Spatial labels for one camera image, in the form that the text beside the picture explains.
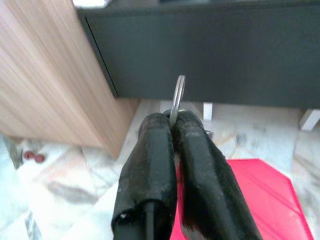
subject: white furniture leg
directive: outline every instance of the white furniture leg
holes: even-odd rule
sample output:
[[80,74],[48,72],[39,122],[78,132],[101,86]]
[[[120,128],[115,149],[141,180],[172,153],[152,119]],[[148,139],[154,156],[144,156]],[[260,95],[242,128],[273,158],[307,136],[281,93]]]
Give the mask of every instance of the white furniture leg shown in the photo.
[[300,121],[300,129],[311,131],[320,120],[320,109],[308,109]]
[[213,110],[212,102],[204,102],[203,103],[203,120],[211,121],[212,120],[212,110]]

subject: dark gray cabinet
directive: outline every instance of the dark gray cabinet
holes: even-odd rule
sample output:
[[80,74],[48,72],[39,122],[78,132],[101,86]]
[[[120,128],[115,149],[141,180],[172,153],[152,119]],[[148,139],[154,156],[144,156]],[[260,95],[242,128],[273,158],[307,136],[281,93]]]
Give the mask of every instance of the dark gray cabinet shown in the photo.
[[117,97],[320,108],[320,1],[113,0],[79,10]]

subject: wooden cabinet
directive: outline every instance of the wooden cabinet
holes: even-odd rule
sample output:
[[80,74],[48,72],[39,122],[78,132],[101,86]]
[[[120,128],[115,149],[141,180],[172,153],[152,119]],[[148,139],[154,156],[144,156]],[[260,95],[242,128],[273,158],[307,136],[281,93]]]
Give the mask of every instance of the wooden cabinet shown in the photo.
[[0,132],[122,147],[136,99],[115,99],[71,0],[0,2]]

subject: marble floor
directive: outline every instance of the marble floor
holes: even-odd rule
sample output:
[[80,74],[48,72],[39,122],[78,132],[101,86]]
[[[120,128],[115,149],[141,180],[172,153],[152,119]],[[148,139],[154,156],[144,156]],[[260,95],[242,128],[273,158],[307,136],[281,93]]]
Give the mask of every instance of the marble floor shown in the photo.
[[[111,240],[118,178],[143,118],[170,102],[142,100],[117,160],[105,149],[0,139],[0,240]],[[201,104],[182,108],[201,116]],[[291,178],[320,240],[320,125],[299,130],[302,111],[216,104],[204,127],[228,159],[260,158]],[[38,164],[23,153],[44,154]]]

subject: key ring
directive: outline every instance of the key ring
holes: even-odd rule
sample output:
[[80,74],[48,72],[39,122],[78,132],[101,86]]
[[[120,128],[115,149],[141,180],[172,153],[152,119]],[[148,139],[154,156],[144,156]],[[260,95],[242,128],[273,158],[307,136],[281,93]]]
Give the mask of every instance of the key ring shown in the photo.
[[184,95],[184,90],[185,90],[185,84],[186,84],[185,78],[186,76],[179,75],[178,80],[176,81],[175,91],[173,95],[173,104],[172,104],[170,117],[169,117],[169,123],[170,123],[171,129],[174,127],[177,121],[180,101]]

